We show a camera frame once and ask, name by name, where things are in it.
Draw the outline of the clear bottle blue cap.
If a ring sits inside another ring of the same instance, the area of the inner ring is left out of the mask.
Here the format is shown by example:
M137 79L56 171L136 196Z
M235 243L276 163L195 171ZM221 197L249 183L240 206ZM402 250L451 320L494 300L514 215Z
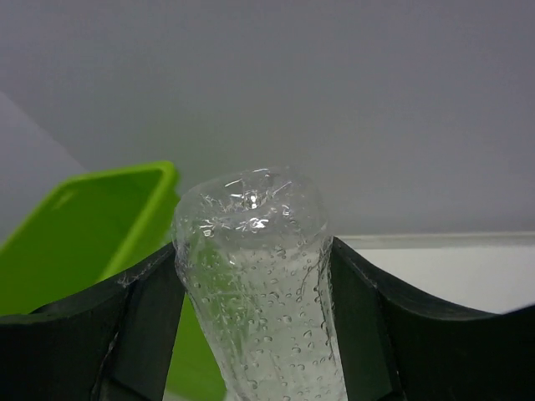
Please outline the clear bottle blue cap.
M190 189L173 217L176 270L234 400L344 400L316 185L288 167Z

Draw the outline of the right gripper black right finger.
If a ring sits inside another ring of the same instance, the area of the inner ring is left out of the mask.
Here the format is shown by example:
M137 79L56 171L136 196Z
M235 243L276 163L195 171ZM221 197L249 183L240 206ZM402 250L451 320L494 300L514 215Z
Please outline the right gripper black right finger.
M533 399L533 307L495 314L448 302L338 239L330 260L349 399Z

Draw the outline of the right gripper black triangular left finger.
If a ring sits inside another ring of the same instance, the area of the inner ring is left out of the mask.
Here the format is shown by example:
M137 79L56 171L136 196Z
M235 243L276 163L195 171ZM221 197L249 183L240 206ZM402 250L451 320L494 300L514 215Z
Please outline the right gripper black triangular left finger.
M3 400L161 400L185 295L175 249L1 319Z

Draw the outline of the green plastic bin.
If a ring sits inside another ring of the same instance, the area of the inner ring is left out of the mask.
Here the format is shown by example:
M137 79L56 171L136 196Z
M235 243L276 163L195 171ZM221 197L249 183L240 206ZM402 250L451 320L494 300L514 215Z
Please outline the green plastic bin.
M171 162L157 161L54 189L2 247L1 319L81 292L171 244L177 180ZM225 392L185 294L164 395L222 400Z

